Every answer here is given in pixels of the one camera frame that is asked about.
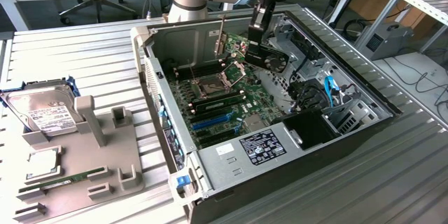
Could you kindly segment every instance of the hard drive label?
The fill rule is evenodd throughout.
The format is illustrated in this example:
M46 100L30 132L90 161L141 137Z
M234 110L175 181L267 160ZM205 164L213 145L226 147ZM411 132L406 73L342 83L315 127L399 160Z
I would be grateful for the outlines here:
M255 165L287 153L271 129L241 139L241 143Z
M29 115L45 133L75 127L75 120L67 106L29 111Z

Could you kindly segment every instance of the aluminum profile table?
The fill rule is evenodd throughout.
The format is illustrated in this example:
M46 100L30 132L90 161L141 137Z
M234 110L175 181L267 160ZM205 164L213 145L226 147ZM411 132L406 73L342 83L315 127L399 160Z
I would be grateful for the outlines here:
M317 16L298 5L279 6L305 21L357 71L405 111L393 127L347 158L282 188L217 223L441 223L448 218L448 133L410 94ZM239 14L253 11L241 10ZM134 112L147 188L137 195L73 212L45 223L187 223L167 187L167 166L138 88L129 30L147 21L17 33L7 41L7 80L45 75L26 67L39 55L54 60L93 94L97 113L123 104ZM21 140L6 111L0 118L0 156ZM0 170L9 159L3 159ZM5 187L7 178L0 180Z
M357 48L363 48L369 41L371 40L377 28L385 22L387 15L394 10L397 3L399 0L390 0L386 5L377 21L374 22L370 30L362 35L362 38L357 41ZM423 45L421 52L426 51L431 46L434 41L439 38L439 36L445 33L448 27L448 0L405 0L409 4L411 4L415 8L422 10L427 15L430 15L434 19L437 19L445 26L439 29L437 34L429 40L429 42Z

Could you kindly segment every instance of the gray parts tray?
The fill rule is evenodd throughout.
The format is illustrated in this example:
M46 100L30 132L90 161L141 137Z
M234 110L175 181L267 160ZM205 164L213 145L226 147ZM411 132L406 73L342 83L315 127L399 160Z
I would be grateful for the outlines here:
M98 168L103 168L103 171L89 175L87 179L82 181L47 190L33 190L30 197L27 195L19 197L30 206L41 203L39 206L45 208L42 211L45 214L33 215L31 219L21 216L19 219L23 223L47 220L135 193L145 188L133 113L123 110L123 114L125 119L130 121L127 124L121 124L119 127L117 127L118 122L114 121L113 113L97 116L107 142L102 148L93 132L59 135L50 138L49 143L34 145L37 150L59 145L65 148L65 154L61 156L65 173L53 180L71 177ZM135 183L123 185L123 176L126 178L137 176Z

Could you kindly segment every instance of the metal rack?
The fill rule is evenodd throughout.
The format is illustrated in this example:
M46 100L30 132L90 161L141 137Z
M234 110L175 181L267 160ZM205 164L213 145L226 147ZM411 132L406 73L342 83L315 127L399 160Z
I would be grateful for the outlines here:
M393 9L397 6L399 0L391 0L386 5L379 18L373 24L370 30L362 35L361 39L357 41L355 47L358 49L363 48L370 39L373 38L378 26L385 22L387 15L391 13ZM434 41L439 38L439 36L445 33L448 27L448 0L405 0L409 4L422 10L426 14L429 14L434 19L437 19L445 26L439 29L437 34L429 40L429 42L423 45L421 51L423 52L431 46Z

